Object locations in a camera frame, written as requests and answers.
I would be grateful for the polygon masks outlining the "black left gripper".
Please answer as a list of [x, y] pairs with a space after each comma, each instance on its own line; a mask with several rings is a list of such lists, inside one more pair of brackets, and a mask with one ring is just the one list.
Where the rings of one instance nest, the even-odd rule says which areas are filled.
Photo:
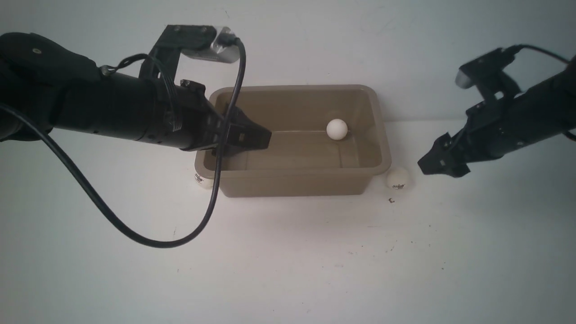
[[[184, 138], [180, 149], [191, 152], [216, 148], [224, 131], [224, 114], [206, 98], [206, 87], [191, 80], [181, 80], [175, 90], [182, 112], [182, 128], [177, 132]], [[237, 107], [229, 109], [226, 117], [229, 130], [224, 157], [268, 148], [271, 131], [253, 122]]]

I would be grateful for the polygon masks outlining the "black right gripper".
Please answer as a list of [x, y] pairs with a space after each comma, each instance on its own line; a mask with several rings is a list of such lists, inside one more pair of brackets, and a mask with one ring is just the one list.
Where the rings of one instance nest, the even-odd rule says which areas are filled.
[[469, 174], [468, 164], [502, 158], [509, 153], [506, 133], [508, 101], [481, 103], [470, 108], [464, 127], [453, 137], [438, 137], [430, 151], [421, 157], [418, 166], [424, 175], [448, 175], [462, 178]]

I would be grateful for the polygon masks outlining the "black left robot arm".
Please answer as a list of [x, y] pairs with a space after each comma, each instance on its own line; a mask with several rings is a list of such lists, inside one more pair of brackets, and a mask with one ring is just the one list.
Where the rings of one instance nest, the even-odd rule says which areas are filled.
[[226, 156], [266, 149], [271, 131], [233, 107], [230, 125], [205, 96], [203, 84], [174, 78], [180, 55], [241, 62], [245, 52], [228, 27], [168, 25], [150, 53], [97, 66], [34, 33], [1, 36], [1, 102], [46, 132], [66, 129], [170, 146], [214, 149], [224, 131]]

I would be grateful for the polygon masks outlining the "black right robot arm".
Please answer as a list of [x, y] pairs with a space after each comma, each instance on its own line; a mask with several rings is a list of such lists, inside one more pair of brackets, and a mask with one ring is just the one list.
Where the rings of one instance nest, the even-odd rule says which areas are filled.
[[461, 178], [468, 165], [493, 161], [547, 138], [575, 129], [575, 60], [555, 76], [526, 90], [493, 59], [476, 59], [459, 68], [483, 101], [466, 111], [465, 126], [434, 141], [418, 161], [426, 175]]

